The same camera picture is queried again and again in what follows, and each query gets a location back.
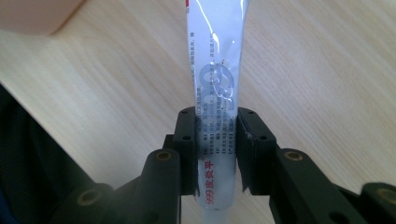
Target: dark cloth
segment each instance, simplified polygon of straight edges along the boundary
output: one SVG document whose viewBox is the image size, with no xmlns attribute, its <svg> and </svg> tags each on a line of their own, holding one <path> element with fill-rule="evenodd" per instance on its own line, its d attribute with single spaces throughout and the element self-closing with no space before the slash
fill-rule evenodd
<svg viewBox="0 0 396 224">
<path fill-rule="evenodd" d="M 74 188 L 91 182 L 0 85 L 0 191 L 12 216 L 19 223 L 46 223 Z M 6 208 L 1 218 L 9 218 Z"/>
</svg>

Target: blue fabric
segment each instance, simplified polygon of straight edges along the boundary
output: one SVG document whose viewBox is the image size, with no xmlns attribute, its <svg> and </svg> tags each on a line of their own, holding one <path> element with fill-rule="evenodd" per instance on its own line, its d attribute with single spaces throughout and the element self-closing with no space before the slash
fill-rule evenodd
<svg viewBox="0 0 396 224">
<path fill-rule="evenodd" d="M 0 223 L 4 224 L 18 224 L 19 222 L 12 216 L 8 207 L 8 202 L 4 196 L 3 191 L 0 189 Z"/>
</svg>

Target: wooden table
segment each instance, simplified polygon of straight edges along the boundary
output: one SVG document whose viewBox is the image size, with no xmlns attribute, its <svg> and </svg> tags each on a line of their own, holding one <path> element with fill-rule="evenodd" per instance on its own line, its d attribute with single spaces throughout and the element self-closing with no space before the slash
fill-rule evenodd
<svg viewBox="0 0 396 224">
<path fill-rule="evenodd" d="M 89 0 L 58 33 L 0 31 L 0 81 L 97 182 L 117 188 L 194 105 L 184 1 Z M 240 105 L 335 184 L 396 185 L 396 4 L 260 1 L 247 12 Z M 241 193 L 230 223 L 272 223 Z M 200 223 L 183 198 L 182 223 Z"/>
</svg>

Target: beige container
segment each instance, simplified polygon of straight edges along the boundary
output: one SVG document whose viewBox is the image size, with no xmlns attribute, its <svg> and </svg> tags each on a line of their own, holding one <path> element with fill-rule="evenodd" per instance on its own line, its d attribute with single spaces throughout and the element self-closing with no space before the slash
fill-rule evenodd
<svg viewBox="0 0 396 224">
<path fill-rule="evenodd" d="M 27 35 L 57 31 L 84 0 L 0 0 L 0 29 Z"/>
</svg>

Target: white tube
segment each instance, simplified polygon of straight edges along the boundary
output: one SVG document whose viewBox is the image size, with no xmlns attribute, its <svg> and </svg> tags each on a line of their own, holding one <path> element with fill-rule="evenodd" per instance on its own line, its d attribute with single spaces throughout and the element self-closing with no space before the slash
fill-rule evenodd
<svg viewBox="0 0 396 224">
<path fill-rule="evenodd" d="M 235 121 L 248 0 L 190 0 L 188 41 L 195 89 L 198 192 L 205 209 L 233 203 Z"/>
</svg>

